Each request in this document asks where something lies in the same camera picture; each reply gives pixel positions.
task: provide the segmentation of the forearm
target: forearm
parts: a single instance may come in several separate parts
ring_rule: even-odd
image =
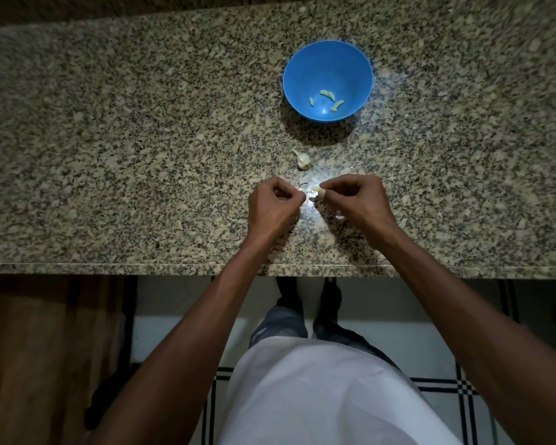
[[[556,352],[396,230],[381,246],[513,438],[556,443]]]
[[[92,444],[188,443],[235,318],[271,243],[245,239],[126,385]]]

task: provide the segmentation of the kitchen counter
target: kitchen counter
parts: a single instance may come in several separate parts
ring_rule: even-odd
[[[356,116],[317,126],[283,99],[282,72],[325,38],[358,46],[375,84]],[[556,0],[0,28],[0,272],[218,273],[259,181],[312,197],[349,172],[379,174],[399,224],[460,276],[556,278]],[[262,271],[394,273],[311,199]]]

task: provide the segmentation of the blue bowl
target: blue bowl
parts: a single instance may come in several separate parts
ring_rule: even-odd
[[[284,94],[290,105],[310,120],[331,122],[350,117],[371,95],[373,69],[362,51],[339,40],[315,42],[300,49],[284,69]],[[320,90],[333,92],[344,100],[336,112],[331,98]]]

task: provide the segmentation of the white t-shirt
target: white t-shirt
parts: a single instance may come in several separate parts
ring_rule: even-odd
[[[333,342],[269,337],[230,378],[220,445],[460,444],[401,372]]]

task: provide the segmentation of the jeans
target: jeans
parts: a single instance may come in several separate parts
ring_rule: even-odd
[[[385,353],[369,344],[363,336],[349,329],[342,328],[335,321],[316,321],[313,325],[313,329],[315,331],[315,336],[317,336],[320,341],[336,342],[338,344],[351,346],[357,350],[377,356],[399,370],[399,367],[396,366]],[[303,314],[290,307],[280,305],[274,306],[268,311],[266,318],[259,324],[257,329],[253,331],[249,341],[249,348],[259,341],[273,336],[303,337],[307,339],[308,334],[305,328]]]

